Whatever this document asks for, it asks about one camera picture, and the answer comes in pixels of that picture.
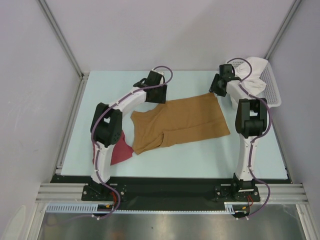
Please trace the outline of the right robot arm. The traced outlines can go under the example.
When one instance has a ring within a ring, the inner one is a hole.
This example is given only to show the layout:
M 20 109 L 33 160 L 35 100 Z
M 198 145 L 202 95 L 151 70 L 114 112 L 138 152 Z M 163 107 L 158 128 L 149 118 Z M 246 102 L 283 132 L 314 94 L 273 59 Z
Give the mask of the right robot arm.
M 220 97 L 229 94 L 238 101 L 235 116 L 235 130 L 240 140 L 238 164 L 229 186 L 214 187 L 216 202 L 260 200 L 256 184 L 263 182 L 254 174 L 254 163 L 259 139 L 271 128 L 270 109 L 265 98 L 251 94 L 243 83 L 232 64 L 222 64 L 209 89 Z

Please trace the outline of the tan tank top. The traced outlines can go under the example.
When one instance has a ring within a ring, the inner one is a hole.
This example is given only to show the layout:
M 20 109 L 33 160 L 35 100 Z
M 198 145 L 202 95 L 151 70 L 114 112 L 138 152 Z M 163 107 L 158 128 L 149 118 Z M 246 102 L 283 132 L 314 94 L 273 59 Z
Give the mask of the tan tank top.
M 213 93 L 169 100 L 146 112 L 133 111 L 131 120 L 134 125 L 132 148 L 137 155 L 230 134 Z

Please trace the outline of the red tank top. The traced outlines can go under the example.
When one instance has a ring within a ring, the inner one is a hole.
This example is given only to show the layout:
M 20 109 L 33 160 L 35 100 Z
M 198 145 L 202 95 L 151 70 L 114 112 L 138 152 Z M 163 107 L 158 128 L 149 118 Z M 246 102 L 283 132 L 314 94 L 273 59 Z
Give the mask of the red tank top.
M 110 165 L 116 165 L 121 162 L 124 162 L 133 156 L 134 150 L 131 146 L 126 143 L 125 133 L 121 132 L 121 137 L 118 142 L 115 144 L 114 149 L 112 151 L 111 162 Z

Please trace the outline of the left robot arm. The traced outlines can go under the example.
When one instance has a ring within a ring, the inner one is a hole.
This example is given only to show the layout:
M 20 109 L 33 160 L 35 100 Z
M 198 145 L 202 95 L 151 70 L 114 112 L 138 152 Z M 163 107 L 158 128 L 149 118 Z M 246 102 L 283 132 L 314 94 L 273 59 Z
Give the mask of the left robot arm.
M 152 69 L 122 98 L 96 106 L 90 127 L 94 171 L 87 192 L 91 201 L 106 201 L 112 192 L 106 183 L 111 178 L 114 148 L 122 137 L 123 118 L 142 103 L 164 104 L 167 87 L 164 74 Z

